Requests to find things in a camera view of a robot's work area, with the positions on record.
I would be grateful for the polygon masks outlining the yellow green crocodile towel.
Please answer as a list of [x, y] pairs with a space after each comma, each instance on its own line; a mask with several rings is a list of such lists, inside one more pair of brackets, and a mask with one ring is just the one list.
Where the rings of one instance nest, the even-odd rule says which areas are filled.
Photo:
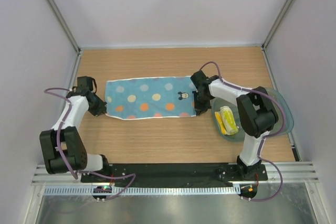
[[235, 122], [233, 112], [230, 107], [223, 106], [219, 111], [214, 112], [219, 131], [223, 135], [235, 135], [239, 131], [239, 127]]

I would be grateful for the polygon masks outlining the blue cartoon mouse towel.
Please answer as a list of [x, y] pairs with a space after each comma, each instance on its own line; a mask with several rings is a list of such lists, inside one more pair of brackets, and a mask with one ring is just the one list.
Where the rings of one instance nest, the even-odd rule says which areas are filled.
[[107, 81], [106, 115], [120, 120], [194, 117], [195, 90], [189, 76]]

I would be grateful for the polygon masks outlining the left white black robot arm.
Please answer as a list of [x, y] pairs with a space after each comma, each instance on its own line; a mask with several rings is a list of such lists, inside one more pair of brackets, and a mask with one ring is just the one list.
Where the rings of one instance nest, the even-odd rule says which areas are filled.
[[65, 100], [64, 110], [50, 130], [42, 131], [39, 136], [46, 171], [49, 174], [70, 172], [78, 179], [78, 172], [92, 173], [100, 182], [111, 177], [111, 169], [104, 155], [89, 154], [79, 135], [83, 116], [90, 112], [93, 116], [106, 113], [106, 102], [89, 90], [69, 93], [64, 97], [53, 93], [57, 88], [44, 92]]

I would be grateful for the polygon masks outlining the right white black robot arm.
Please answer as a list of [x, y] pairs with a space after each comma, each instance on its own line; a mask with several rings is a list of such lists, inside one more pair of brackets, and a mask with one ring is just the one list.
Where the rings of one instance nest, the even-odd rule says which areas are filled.
[[263, 140], [279, 120], [273, 105], [275, 100], [263, 87], [247, 89], [225, 82], [217, 76], [201, 79], [191, 77], [191, 81], [196, 88], [193, 94], [197, 116], [211, 108], [211, 100], [214, 98], [226, 100], [237, 106], [245, 138], [243, 149], [237, 156], [236, 173], [243, 180], [254, 177], [261, 164]]

